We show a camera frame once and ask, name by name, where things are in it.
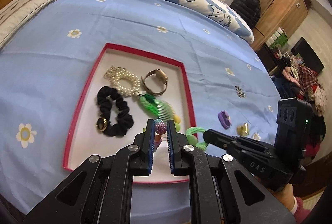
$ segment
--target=pink sleeve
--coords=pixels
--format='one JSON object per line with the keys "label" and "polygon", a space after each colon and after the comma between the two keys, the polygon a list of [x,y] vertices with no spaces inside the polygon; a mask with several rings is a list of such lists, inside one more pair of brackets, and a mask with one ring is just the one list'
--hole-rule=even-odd
{"label": "pink sleeve", "polygon": [[296,197],[296,201],[298,202],[298,208],[294,213],[294,217],[297,224],[300,224],[310,213],[310,210],[303,208],[303,200]]}

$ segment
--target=bed sheet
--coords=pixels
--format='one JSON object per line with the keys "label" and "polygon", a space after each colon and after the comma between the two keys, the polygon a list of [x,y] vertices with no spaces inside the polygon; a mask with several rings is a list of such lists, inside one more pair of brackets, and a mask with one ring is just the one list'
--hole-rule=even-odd
{"label": "bed sheet", "polygon": [[[183,62],[197,126],[234,135],[238,124],[248,122],[249,137],[257,132],[262,141],[274,142],[280,97],[245,40],[163,0],[57,0],[26,23],[0,54],[0,193],[23,213],[69,174],[61,165],[69,125],[107,42]],[[237,95],[236,86],[246,98]],[[228,130],[217,118],[221,110],[231,116]],[[213,145],[206,151],[224,152]],[[134,185],[132,223],[189,218],[188,183]]]}

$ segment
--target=wooden wardrobe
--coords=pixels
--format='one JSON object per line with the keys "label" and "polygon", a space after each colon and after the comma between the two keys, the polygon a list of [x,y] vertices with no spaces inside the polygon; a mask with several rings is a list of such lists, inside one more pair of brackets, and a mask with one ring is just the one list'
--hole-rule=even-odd
{"label": "wooden wardrobe", "polygon": [[255,40],[250,45],[255,51],[282,27],[288,38],[308,15],[304,0],[260,0],[261,18],[252,30]]}

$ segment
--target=black puffer jacket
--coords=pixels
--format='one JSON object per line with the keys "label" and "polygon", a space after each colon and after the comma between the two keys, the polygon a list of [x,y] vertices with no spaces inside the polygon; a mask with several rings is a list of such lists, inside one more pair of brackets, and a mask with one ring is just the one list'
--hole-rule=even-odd
{"label": "black puffer jacket", "polygon": [[259,0],[233,0],[230,7],[243,18],[252,29],[261,16]]}

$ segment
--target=silver bolt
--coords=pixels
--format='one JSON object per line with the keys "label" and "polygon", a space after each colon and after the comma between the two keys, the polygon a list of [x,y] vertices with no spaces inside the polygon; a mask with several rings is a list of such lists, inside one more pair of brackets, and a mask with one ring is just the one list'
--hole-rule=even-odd
{"label": "silver bolt", "polygon": [[131,144],[130,146],[128,146],[128,150],[129,151],[137,151],[138,150],[138,146],[135,144]]}
{"label": "silver bolt", "polygon": [[97,155],[92,155],[92,156],[89,158],[89,161],[92,162],[92,163],[95,163],[95,162],[99,161],[99,156],[97,156]]}
{"label": "silver bolt", "polygon": [[183,148],[184,148],[184,150],[189,151],[189,152],[194,150],[194,147],[191,144],[187,144]]}
{"label": "silver bolt", "polygon": [[222,159],[227,162],[231,162],[233,160],[233,157],[229,154],[225,154],[222,156]]}

